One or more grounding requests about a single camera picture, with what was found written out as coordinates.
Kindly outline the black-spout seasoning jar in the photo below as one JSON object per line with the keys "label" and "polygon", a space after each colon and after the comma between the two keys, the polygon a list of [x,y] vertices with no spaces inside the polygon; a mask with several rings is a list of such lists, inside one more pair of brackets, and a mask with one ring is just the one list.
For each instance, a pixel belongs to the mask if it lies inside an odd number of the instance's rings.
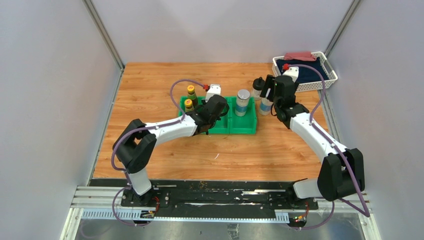
{"label": "black-spout seasoning jar", "polygon": [[259,101],[261,99],[260,94],[264,88],[265,80],[262,77],[256,78],[252,82],[251,96],[255,101]]}

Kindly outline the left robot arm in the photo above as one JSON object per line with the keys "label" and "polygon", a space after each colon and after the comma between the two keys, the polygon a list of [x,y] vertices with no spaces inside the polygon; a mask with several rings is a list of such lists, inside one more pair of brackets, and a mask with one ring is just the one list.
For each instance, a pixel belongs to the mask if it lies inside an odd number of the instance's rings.
{"label": "left robot arm", "polygon": [[215,94],[203,105],[174,119],[154,123],[132,120],[114,143],[111,161],[118,159],[122,163],[135,202],[146,207],[153,201],[146,166],[156,147],[178,138],[208,134],[228,110],[228,101]]}

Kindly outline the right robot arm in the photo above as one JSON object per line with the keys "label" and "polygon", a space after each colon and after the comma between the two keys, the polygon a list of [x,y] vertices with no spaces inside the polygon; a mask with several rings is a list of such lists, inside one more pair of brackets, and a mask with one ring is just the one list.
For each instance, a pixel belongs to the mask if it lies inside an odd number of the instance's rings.
{"label": "right robot arm", "polygon": [[260,96],[272,102],[275,116],[313,150],[321,162],[319,175],[289,185],[286,204],[298,209],[309,198],[331,202],[365,189],[364,157],[349,149],[316,123],[309,110],[296,101],[298,84],[288,75],[267,75]]}

